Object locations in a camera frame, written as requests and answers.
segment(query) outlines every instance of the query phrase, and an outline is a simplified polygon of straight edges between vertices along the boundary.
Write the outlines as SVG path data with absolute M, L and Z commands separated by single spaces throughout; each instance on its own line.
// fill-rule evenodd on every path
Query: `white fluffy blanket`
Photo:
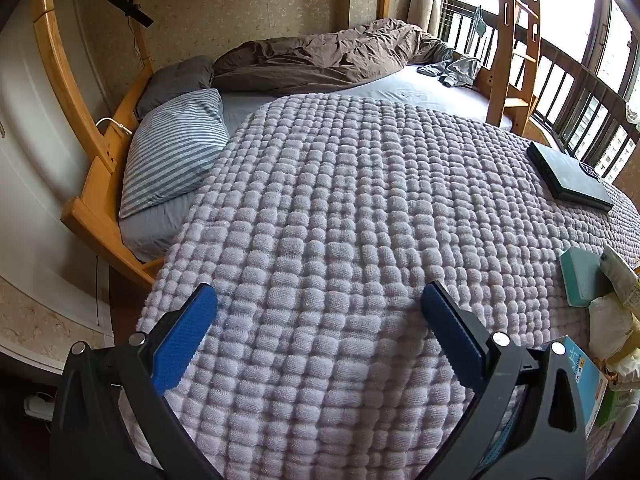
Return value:
M 613 186 L 608 215 L 556 202 L 527 145 L 338 94 L 282 98 L 245 121 L 140 321 L 149 331 L 214 285 L 218 318 L 166 398 L 219 472 L 414 478 L 470 399 L 418 309 L 429 280 L 518 344 L 587 344 L 588 312 L 567 306 L 558 256 L 608 242 L 631 262 L 640 216 Z

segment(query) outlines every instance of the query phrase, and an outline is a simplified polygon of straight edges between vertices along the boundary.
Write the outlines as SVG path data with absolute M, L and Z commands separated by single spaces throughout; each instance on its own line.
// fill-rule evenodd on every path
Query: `crumpled brown blanket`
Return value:
M 333 92 L 375 81 L 451 49 L 420 27 L 384 18 L 340 32 L 247 41 L 215 62 L 220 91 Z

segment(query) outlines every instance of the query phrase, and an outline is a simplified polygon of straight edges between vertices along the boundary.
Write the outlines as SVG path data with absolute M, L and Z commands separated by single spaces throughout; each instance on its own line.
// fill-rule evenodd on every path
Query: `wooden bed frame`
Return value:
M 535 68 L 540 54 L 540 42 L 527 42 L 527 63 L 524 73 L 523 89 L 518 90 L 508 84 L 513 50 L 513 19 L 519 0 L 500 0 L 500 27 L 498 28 L 498 50 L 493 69 L 481 69 L 476 81 L 479 91 L 489 98 L 488 121 L 498 124 L 505 104 L 519 101 L 512 114 L 514 131 L 520 133 L 534 106 L 534 99 L 524 99 L 526 90 L 533 92 Z M 388 16 L 389 0 L 379 0 L 378 16 Z M 132 282 L 150 290 L 164 258 L 142 264 L 122 243 L 118 225 L 118 210 L 122 195 L 122 181 L 129 150 L 130 137 L 119 127 L 110 124 L 104 134 L 98 131 L 94 120 L 82 100 L 78 85 L 72 75 L 58 30 L 53 0 L 33 0 L 33 27 L 53 91 L 60 103 L 72 130 L 91 160 L 91 167 L 79 197 L 69 200 L 62 213 L 63 223 L 82 239 L 101 258 Z M 540 27 L 539 4 L 528 9 L 537 18 Z M 154 74 L 152 58 L 146 46 L 145 36 L 140 25 L 130 20 L 136 45 L 140 51 L 144 67 L 127 91 L 118 106 L 113 119 L 131 131 L 138 127 L 134 108 Z

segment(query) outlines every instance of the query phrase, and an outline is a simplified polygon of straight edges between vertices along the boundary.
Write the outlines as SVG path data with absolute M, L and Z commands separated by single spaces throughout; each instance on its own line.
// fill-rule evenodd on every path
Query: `white curtain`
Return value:
M 407 21 L 434 36 L 438 33 L 440 0 L 411 0 Z

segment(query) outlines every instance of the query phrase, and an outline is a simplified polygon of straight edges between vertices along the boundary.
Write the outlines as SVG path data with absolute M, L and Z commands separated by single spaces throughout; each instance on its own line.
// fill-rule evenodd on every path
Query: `balcony railing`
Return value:
M 472 29 L 476 6 L 463 0 L 442 0 L 438 36 L 463 54 L 478 57 L 491 68 L 497 47 L 497 16 L 482 11 L 487 30 L 482 38 Z M 516 26 L 514 49 L 526 51 L 525 28 Z M 526 61 L 511 63 L 510 83 L 522 87 Z M 625 73 L 627 81 L 637 75 Z M 593 166 L 612 182 L 626 163 L 640 134 L 626 120 L 625 97 L 611 89 L 587 67 L 552 45 L 540 43 L 540 63 L 533 117 L 567 153 Z

